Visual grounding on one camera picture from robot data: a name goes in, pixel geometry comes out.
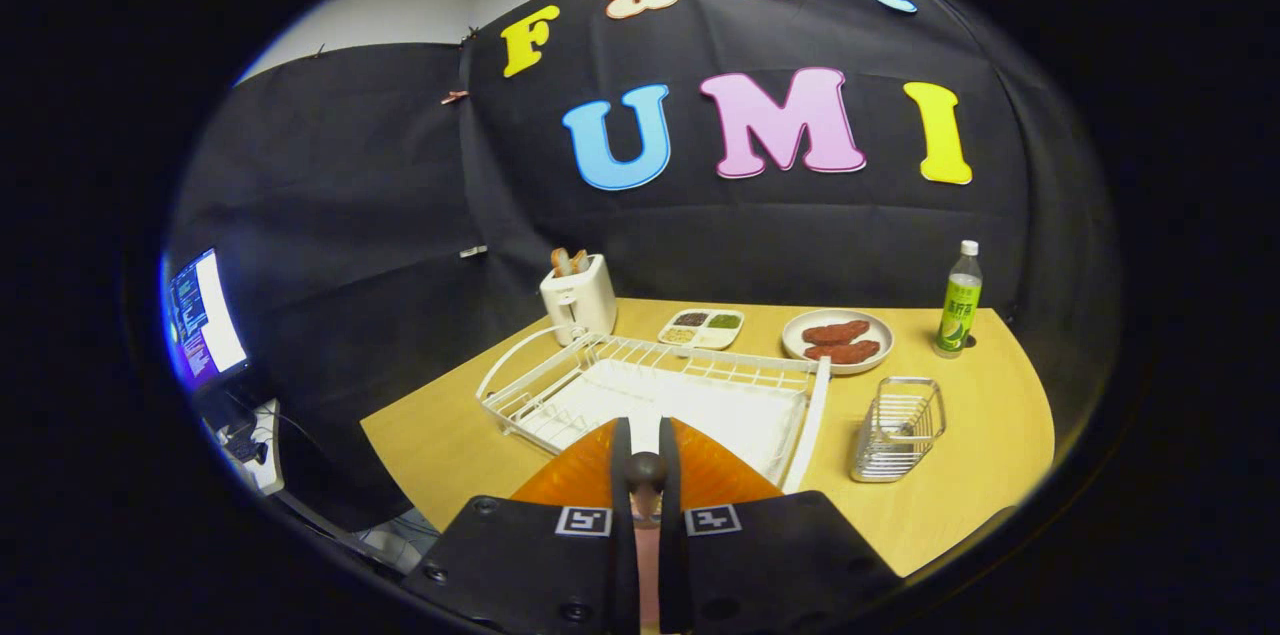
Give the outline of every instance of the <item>white toaster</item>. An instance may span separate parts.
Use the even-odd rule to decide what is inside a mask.
[[[613,283],[603,255],[586,256],[586,271],[557,278],[549,271],[539,291],[552,325],[571,325],[556,330],[556,342],[570,344],[586,333],[613,333],[618,319],[618,302],[613,297]]]

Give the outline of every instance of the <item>wire rack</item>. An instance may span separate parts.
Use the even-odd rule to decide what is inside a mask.
[[[590,333],[507,387],[485,375],[476,398],[503,433],[558,454],[616,417],[631,424],[632,451],[658,452],[658,422],[677,417],[742,458],[783,492],[808,467],[829,380],[829,362],[703,351]]]
[[[928,376],[887,376],[858,431],[851,476],[892,483],[933,449],[947,429],[942,389]]]

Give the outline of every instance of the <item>plastic bottle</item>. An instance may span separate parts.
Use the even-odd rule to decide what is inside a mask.
[[[982,269],[978,268],[978,243],[965,239],[960,243],[960,260],[947,275],[947,301],[942,306],[942,323],[933,338],[933,352],[955,358],[964,352],[965,339],[973,326],[973,314],[978,310],[982,293]]]

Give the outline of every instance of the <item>pink letter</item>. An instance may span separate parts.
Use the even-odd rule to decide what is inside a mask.
[[[800,149],[800,133],[809,129],[809,152],[804,165],[818,173],[849,173],[867,165],[854,147],[854,133],[845,117],[840,86],[841,70],[831,67],[801,67],[791,78],[787,102],[777,102],[742,73],[727,73],[703,81],[701,91],[716,99],[724,133],[724,160],[716,166],[722,178],[751,178],[764,173],[764,157],[751,152],[751,136],[781,169],[790,170]]]

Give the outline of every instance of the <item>metal utensil holder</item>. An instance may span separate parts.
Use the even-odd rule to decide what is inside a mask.
[[[942,389],[928,376],[887,376],[858,433],[850,476],[892,483],[933,449],[947,429]]]

